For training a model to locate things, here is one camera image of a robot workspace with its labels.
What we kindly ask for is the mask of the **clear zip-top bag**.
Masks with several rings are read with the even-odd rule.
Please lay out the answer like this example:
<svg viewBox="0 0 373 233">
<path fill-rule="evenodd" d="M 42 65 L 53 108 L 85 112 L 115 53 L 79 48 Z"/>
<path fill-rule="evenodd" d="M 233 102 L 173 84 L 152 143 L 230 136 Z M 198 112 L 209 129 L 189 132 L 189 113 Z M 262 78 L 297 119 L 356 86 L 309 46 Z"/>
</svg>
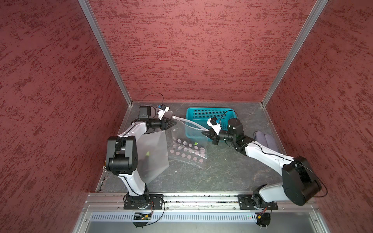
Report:
<svg viewBox="0 0 373 233">
<path fill-rule="evenodd" d="M 138 119 L 150 119 L 150 118 L 159 118 L 160 114 L 163 114 L 163 118 L 172 118 L 174 112 L 171 110 L 163 112 L 162 109 L 154 106 L 140 106 Z"/>
<path fill-rule="evenodd" d="M 144 177 L 138 173 L 142 181 L 146 184 L 151 183 L 156 177 L 169 167 L 168 146 L 166 134 L 164 131 L 155 132 L 148 135 L 142 135 L 137 141 L 139 160 L 143 158 L 146 152 L 150 156 L 150 169 L 148 176 Z"/>
</svg>

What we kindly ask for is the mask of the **pink dotted zip-top bag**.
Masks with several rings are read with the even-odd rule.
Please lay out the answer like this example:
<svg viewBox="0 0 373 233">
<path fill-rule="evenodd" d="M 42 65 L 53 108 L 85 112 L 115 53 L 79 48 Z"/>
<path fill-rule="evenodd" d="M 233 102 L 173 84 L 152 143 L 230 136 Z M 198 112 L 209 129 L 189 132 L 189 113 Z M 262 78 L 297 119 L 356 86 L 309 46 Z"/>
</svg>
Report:
<svg viewBox="0 0 373 233">
<path fill-rule="evenodd" d="M 176 125 L 171 130 L 169 157 L 181 162 L 205 168 L 208 162 L 208 138 L 203 135 L 207 128 L 188 119 L 173 116 Z"/>
</svg>

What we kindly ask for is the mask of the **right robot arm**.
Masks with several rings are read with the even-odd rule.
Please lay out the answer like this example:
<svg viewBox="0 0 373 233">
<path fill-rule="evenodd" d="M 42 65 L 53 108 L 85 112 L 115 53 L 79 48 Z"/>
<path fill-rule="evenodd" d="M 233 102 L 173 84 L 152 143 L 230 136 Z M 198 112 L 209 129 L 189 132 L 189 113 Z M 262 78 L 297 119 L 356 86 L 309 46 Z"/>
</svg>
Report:
<svg viewBox="0 0 373 233">
<path fill-rule="evenodd" d="M 302 156 L 281 154 L 244 134 L 237 135 L 223 130 L 217 134 L 213 129 L 203 131 L 202 134 L 211 139 L 214 145 L 220 141 L 231 143 L 235 151 L 263 163 L 282 177 L 281 182 L 262 185 L 253 192 L 251 203 L 256 209 L 265 209 L 270 203 L 278 201 L 290 201 L 303 206 L 322 190 L 322 182 L 308 160 Z"/>
</svg>

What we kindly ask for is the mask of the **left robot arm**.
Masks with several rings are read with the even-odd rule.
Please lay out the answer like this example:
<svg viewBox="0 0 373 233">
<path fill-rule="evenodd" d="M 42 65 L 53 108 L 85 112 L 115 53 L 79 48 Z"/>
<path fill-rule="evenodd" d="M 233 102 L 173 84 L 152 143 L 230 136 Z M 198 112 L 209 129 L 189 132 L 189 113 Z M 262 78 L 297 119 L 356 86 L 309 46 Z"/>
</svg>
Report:
<svg viewBox="0 0 373 233">
<path fill-rule="evenodd" d="M 123 181 L 128 190 L 126 199 L 137 209 L 146 209 L 152 203 L 148 187 L 137 170 L 137 141 L 149 129 L 165 131 L 175 125 L 176 122 L 169 118 L 136 119 L 124 133 L 111 136 L 107 141 L 105 168 Z"/>
</svg>

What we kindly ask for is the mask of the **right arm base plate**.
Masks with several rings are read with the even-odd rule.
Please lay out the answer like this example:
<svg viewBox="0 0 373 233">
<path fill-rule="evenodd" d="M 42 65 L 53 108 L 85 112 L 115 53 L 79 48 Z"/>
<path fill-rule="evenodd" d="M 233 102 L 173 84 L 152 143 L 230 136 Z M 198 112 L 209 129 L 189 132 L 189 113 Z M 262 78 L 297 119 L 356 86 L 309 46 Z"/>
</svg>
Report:
<svg viewBox="0 0 373 233">
<path fill-rule="evenodd" d="M 238 195 L 238 204 L 240 210 L 278 210 L 276 202 L 266 203 L 258 195 Z"/>
</svg>

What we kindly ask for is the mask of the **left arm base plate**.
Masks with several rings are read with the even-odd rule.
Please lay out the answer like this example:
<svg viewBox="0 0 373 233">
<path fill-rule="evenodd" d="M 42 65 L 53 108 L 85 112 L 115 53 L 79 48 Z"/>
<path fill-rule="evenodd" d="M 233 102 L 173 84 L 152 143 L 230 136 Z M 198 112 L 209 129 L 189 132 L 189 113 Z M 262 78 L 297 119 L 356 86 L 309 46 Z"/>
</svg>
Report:
<svg viewBox="0 0 373 233">
<path fill-rule="evenodd" d="M 126 195 L 123 208 L 125 210 L 161 210 L 165 206 L 163 198 L 161 194 L 145 194 L 136 197 Z"/>
</svg>

